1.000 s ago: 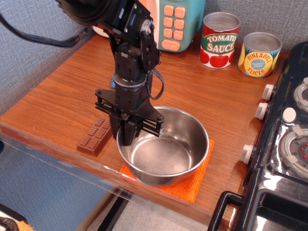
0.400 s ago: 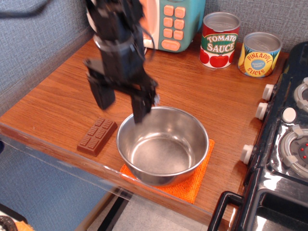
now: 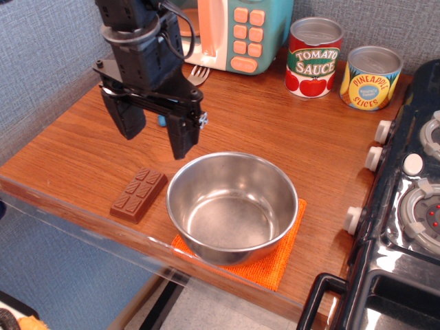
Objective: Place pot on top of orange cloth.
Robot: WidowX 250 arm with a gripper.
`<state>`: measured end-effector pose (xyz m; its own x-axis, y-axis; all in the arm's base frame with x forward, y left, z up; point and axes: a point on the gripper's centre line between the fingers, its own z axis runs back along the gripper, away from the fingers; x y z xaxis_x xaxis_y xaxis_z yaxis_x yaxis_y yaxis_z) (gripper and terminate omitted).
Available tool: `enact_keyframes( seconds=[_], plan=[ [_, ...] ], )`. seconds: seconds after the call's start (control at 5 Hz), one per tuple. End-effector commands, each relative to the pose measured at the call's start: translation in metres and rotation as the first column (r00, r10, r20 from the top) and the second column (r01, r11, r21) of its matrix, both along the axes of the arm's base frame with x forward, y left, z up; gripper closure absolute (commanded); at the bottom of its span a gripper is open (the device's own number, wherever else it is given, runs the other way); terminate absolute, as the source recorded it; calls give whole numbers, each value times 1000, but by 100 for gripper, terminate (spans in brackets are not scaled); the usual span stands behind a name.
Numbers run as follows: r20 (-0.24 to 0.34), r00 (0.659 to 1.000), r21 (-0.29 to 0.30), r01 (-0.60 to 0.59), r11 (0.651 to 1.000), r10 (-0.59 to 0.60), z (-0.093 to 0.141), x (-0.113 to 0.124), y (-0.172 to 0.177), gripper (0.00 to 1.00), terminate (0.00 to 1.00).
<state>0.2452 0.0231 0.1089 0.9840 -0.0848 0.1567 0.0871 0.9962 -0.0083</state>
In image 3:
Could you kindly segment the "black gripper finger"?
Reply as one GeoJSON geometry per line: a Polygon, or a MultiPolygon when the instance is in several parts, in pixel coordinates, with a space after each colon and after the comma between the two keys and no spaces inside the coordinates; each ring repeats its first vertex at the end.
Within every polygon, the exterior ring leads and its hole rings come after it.
{"type": "Polygon", "coordinates": [[[141,107],[132,105],[125,96],[113,96],[101,89],[102,99],[109,115],[119,132],[127,140],[132,140],[146,126],[146,117],[141,107]]]}
{"type": "Polygon", "coordinates": [[[199,125],[192,118],[170,114],[166,119],[168,137],[176,160],[185,158],[199,141],[199,125]]]}

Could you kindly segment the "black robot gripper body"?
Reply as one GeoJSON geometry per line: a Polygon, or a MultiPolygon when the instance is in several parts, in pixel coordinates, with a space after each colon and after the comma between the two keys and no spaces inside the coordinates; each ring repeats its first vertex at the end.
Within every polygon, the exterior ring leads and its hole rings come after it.
{"type": "Polygon", "coordinates": [[[93,66],[101,77],[101,89],[125,96],[132,105],[157,113],[192,118],[199,129],[207,123],[201,110],[203,94],[182,74],[184,53],[177,16],[173,12],[150,12],[146,19],[121,17],[100,27],[114,58],[98,60],[93,66]]]}

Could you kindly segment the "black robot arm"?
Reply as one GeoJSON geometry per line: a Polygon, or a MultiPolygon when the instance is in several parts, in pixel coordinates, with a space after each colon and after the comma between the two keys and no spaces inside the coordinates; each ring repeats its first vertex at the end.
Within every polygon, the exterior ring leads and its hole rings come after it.
{"type": "Polygon", "coordinates": [[[104,105],[119,132],[133,139],[146,126],[145,111],[164,116],[176,160],[198,143],[207,121],[203,93],[182,73],[195,42],[183,50],[178,20],[188,16],[170,1],[97,1],[100,29],[114,58],[97,60],[104,105]]]}

